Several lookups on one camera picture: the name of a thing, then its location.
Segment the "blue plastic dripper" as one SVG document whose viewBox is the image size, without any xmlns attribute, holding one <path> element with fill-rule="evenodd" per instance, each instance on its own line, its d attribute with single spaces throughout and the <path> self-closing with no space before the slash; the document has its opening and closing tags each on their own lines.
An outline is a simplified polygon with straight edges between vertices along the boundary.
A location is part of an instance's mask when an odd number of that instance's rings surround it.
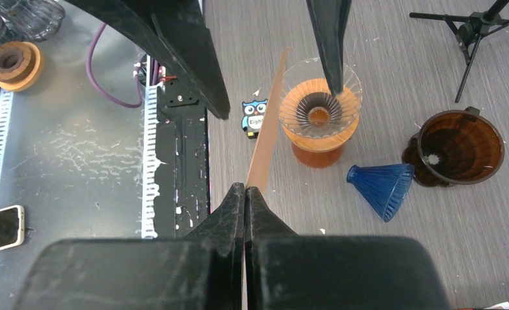
<svg viewBox="0 0 509 310">
<path fill-rule="evenodd" d="M 391 221 L 404 202 L 415 167 L 409 163 L 359 167 L 353 165 L 346 181 L 370 204 L 384 222 Z"/>
</svg>

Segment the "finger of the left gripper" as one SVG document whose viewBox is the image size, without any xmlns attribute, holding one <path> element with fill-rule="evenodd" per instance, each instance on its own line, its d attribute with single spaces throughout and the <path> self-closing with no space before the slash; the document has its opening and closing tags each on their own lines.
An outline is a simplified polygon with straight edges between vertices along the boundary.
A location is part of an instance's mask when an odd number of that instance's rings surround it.
<svg viewBox="0 0 509 310">
<path fill-rule="evenodd" d="M 218 119 L 231 105 L 198 1 L 70 0 L 165 65 Z"/>
<path fill-rule="evenodd" d="M 327 85 L 332 95 L 343 89 L 344 34 L 351 0 L 307 0 L 311 25 Z"/>
</svg>

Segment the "brown paper coffee filter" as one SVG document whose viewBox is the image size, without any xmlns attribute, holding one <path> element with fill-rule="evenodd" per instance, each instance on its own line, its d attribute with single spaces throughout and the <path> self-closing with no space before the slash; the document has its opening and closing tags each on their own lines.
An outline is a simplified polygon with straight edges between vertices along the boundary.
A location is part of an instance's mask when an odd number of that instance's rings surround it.
<svg viewBox="0 0 509 310">
<path fill-rule="evenodd" d="M 280 56 L 280 62 L 276 69 L 267 102 L 267 110 L 254 148 L 247 181 L 245 183 L 247 189 L 256 187 L 261 194 L 264 194 L 266 190 L 271 167 L 271 158 L 278 139 L 278 115 L 281 102 L 281 88 L 286 71 L 286 59 L 290 51 L 292 51 L 292 48 L 287 47 Z"/>
</svg>

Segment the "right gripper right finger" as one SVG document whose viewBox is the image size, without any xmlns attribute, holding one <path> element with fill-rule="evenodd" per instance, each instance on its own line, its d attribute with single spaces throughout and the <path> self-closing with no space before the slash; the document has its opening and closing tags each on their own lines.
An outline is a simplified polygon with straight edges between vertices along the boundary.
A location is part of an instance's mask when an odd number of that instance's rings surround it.
<svg viewBox="0 0 509 310">
<path fill-rule="evenodd" d="M 256 187 L 245 199 L 249 309 L 449 309 L 427 250 L 402 236 L 294 232 Z"/>
</svg>

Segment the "amber glass carafe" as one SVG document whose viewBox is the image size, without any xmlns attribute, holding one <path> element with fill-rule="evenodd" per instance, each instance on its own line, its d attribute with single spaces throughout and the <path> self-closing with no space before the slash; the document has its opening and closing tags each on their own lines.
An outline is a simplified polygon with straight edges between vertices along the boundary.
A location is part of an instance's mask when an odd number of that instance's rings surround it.
<svg viewBox="0 0 509 310">
<path fill-rule="evenodd" d="M 327 152 L 311 152 L 291 144 L 291 149 L 296 159 L 311 168 L 323 169 L 336 163 L 343 154 L 344 146 Z"/>
</svg>

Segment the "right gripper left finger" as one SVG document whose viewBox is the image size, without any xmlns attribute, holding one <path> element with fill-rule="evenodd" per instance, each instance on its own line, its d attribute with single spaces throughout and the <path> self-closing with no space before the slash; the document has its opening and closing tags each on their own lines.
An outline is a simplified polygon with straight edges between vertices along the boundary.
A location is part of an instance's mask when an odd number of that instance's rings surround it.
<svg viewBox="0 0 509 310">
<path fill-rule="evenodd" d="M 15 309 L 241 309 L 245 186 L 181 238 L 67 239 L 35 260 Z"/>
</svg>

